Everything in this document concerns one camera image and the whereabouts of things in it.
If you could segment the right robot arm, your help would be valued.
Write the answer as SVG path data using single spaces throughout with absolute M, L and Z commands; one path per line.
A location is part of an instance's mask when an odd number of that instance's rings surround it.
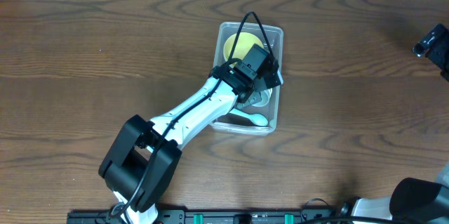
M 448 80 L 448 28 L 437 24 L 412 49 L 440 69 Z M 341 223 L 447 223 L 448 183 L 416 178 L 403 179 L 390 197 L 356 198 L 344 203 L 338 216 Z

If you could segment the white cup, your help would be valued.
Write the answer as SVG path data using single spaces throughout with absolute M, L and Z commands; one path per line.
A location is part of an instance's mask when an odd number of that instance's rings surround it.
M 253 102 L 252 106 L 264 107 L 264 106 L 268 105 L 271 95 L 272 95 L 271 88 L 254 93 L 254 102 Z

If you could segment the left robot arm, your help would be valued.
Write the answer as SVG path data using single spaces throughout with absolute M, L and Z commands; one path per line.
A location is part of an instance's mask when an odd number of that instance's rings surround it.
M 116 195 L 107 220 L 153 223 L 155 204 L 169 186 L 183 147 L 209 123 L 247 101 L 259 87 L 283 83 L 275 59 L 232 59 L 214 67 L 205 84 L 165 114 L 139 115 L 121 127 L 98 173 Z

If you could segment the mint green spoon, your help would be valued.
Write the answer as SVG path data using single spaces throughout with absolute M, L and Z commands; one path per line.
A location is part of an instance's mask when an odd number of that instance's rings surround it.
M 267 126 L 269 124 L 267 118 L 259 113 L 248 114 L 236 108 L 230 110 L 229 113 L 236 116 L 244 117 L 256 126 Z

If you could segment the clear plastic container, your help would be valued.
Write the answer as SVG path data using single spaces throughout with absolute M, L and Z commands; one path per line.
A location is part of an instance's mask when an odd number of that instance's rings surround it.
M 213 66 L 221 65 L 225 62 L 225 42 L 230 36 L 237 33 L 239 25 L 239 22 L 223 22 L 220 25 Z M 270 47 L 272 48 L 274 57 L 278 60 L 279 71 L 281 71 L 283 58 L 283 30 L 280 27 L 270 25 L 263 25 L 263 27 L 269 40 Z M 258 136 L 265 136 L 272 133 L 276 129 L 280 90 L 280 86 L 272 89 L 270 99 L 268 99 L 265 103 L 265 106 L 239 107 L 239 110 L 242 112 L 248 114 L 258 113 L 266 117 L 268 121 L 267 126 L 256 126 L 249 119 L 236 116 L 235 114 L 226 114 L 211 122 L 211 127 L 217 131 Z

